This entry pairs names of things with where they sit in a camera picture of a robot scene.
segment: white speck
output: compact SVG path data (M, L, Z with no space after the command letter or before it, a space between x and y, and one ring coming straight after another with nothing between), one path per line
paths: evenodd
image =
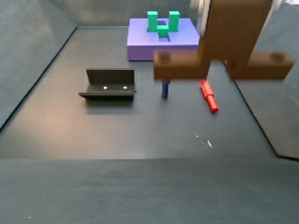
M209 145L210 145L210 147L213 148L213 146L212 146L212 141L209 140Z

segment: green u-shaped block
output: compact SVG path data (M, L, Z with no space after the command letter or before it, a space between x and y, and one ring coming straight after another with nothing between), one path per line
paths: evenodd
M159 25L158 24L158 12L149 11L147 12L147 31L158 32L159 38L169 38L169 32L179 31L179 20L181 20L181 12L170 11L169 24Z

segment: gray table surface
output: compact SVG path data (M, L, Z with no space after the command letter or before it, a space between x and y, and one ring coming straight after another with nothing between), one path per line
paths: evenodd
M134 68L135 100L87 102L87 68ZM214 63L209 76L220 113L199 80L174 81L170 98L154 62L127 61L127 27L81 27L0 133L0 158L274 158L232 82Z

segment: red peg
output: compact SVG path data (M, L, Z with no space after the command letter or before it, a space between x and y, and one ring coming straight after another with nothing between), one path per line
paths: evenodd
M214 96L214 93L213 93L213 90L212 90L212 84L209 83L207 80L203 80L201 82L201 90L202 90L205 99L210 104L212 113L217 113L221 109L220 109L218 103L216 101L216 96Z

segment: purple block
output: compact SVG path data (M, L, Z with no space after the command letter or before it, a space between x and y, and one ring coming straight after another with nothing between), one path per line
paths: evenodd
M158 21L169 24L169 18ZM158 32L147 32L147 18L131 18L126 44L129 60L154 60L155 50L198 50L201 36L189 18L181 18L179 31L169 35L169 39L159 39Z

